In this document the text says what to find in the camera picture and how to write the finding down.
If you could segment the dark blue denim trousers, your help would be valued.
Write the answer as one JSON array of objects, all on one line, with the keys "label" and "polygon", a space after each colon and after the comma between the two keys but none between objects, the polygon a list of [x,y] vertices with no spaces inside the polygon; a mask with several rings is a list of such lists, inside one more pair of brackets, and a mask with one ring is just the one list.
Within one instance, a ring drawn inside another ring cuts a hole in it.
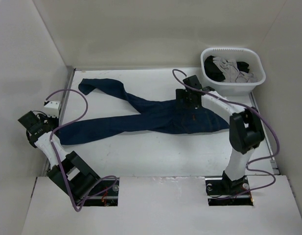
[{"label": "dark blue denim trousers", "polygon": [[78,89],[84,95],[98,89],[127,101],[137,115],[103,117],[71,123],[59,131],[62,145],[85,144],[124,132],[154,131],[165,134],[212,133],[229,128],[228,123],[206,108],[177,108],[175,100],[150,101],[126,92],[114,79],[83,79]]}]

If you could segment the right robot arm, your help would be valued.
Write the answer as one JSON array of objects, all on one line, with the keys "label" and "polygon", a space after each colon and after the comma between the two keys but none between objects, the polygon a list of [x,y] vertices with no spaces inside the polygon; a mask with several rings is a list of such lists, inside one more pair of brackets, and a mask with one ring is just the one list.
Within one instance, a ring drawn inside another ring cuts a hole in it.
[{"label": "right robot arm", "polygon": [[257,109],[229,101],[212,87],[202,87],[195,75],[180,83],[185,88],[176,90],[178,104],[211,110],[229,125],[229,163],[221,179],[206,180],[207,195],[224,198],[249,193],[245,171],[254,150],[265,139]]}]

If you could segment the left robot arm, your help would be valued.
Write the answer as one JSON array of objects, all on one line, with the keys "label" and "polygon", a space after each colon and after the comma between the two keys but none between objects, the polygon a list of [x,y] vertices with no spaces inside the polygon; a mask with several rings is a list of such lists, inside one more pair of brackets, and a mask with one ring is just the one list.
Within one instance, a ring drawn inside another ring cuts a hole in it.
[{"label": "left robot arm", "polygon": [[100,180],[100,177],[76,152],[69,153],[64,150],[57,137],[57,132],[52,136],[59,155],[59,158],[56,157],[49,138],[52,131],[58,127],[58,118],[48,117],[42,112],[35,114],[30,111],[20,117],[18,122],[26,129],[26,137],[31,146],[40,149],[46,155],[50,163],[50,171],[47,173],[48,178],[66,194],[68,190],[59,164],[62,164],[67,177],[74,170],[78,170],[75,176],[67,179],[75,203],[83,200],[89,192],[93,195],[99,195],[103,192],[104,183]]}]

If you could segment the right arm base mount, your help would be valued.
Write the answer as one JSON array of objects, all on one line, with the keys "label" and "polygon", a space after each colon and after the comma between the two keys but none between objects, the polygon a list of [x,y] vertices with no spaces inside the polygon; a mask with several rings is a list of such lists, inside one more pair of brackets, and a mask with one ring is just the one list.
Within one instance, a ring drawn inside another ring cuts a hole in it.
[{"label": "right arm base mount", "polygon": [[250,189],[246,176],[235,186],[229,186],[221,177],[206,178],[205,183],[209,206],[253,206],[250,192],[237,196]]}]

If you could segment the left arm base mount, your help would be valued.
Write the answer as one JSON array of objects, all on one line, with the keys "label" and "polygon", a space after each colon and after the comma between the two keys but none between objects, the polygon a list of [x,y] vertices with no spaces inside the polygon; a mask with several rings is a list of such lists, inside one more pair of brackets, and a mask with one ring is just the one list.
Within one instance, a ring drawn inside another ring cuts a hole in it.
[{"label": "left arm base mount", "polygon": [[84,207],[116,207],[118,205],[119,178],[104,179],[96,185],[88,194],[90,199],[84,203]]}]

